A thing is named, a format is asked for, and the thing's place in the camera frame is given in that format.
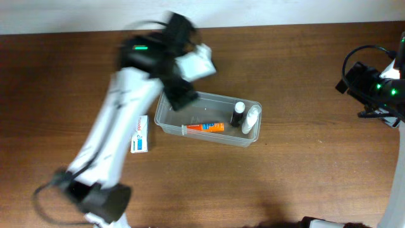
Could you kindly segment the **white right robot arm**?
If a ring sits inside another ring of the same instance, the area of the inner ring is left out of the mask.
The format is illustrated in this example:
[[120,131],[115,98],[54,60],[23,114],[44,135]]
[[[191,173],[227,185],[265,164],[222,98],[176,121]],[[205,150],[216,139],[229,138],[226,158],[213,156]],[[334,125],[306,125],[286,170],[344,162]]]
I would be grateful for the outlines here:
[[383,109],[399,119],[399,143],[394,176],[387,207],[378,222],[379,228],[404,228],[404,34],[399,39],[396,58],[382,72],[384,83],[377,101]]

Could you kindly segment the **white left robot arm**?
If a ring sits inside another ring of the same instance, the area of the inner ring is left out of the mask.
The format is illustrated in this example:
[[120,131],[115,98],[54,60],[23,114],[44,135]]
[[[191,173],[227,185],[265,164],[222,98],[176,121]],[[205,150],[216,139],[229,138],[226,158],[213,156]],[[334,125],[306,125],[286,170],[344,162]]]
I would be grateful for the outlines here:
[[117,65],[86,142],[49,183],[85,215],[85,225],[93,227],[128,226],[125,211],[132,190],[120,178],[139,118],[161,93],[174,110],[181,110],[197,99],[193,81],[215,73],[211,50],[196,33],[153,32],[126,39]]

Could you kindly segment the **white Panadol box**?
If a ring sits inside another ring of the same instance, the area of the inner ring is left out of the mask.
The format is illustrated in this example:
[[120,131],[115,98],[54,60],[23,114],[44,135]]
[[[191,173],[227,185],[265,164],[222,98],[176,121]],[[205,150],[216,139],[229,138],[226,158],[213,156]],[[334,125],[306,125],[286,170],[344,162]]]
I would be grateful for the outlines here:
[[140,116],[136,121],[134,133],[131,137],[130,152],[146,153],[148,152],[148,127],[149,117]]

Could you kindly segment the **orange tablet tube white cap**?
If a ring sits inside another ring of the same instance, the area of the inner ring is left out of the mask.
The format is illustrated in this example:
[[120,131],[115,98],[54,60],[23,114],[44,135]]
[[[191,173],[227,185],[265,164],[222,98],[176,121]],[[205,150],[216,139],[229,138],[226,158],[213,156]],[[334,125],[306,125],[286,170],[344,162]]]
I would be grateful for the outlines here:
[[200,123],[193,125],[182,125],[182,135],[186,135],[189,130],[196,130],[201,132],[224,132],[225,124],[224,123]]

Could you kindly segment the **white spray bottle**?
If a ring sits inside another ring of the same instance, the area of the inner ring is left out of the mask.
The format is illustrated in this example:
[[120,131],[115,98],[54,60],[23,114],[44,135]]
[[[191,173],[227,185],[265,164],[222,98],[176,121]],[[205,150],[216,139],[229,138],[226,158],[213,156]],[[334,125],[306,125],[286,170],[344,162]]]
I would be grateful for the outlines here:
[[261,107],[259,105],[253,105],[247,112],[246,118],[242,124],[242,133],[248,134],[253,126],[258,121],[259,115],[261,114]]

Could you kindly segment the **dark bottle white cap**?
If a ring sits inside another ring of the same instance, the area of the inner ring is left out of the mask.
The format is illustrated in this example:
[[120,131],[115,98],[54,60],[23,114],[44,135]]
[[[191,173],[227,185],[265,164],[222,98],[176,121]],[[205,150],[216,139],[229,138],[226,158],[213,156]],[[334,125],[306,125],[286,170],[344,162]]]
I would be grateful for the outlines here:
[[246,106],[243,102],[239,101],[234,106],[234,111],[232,113],[230,125],[232,127],[238,127],[240,125],[240,121],[243,118],[244,110]]

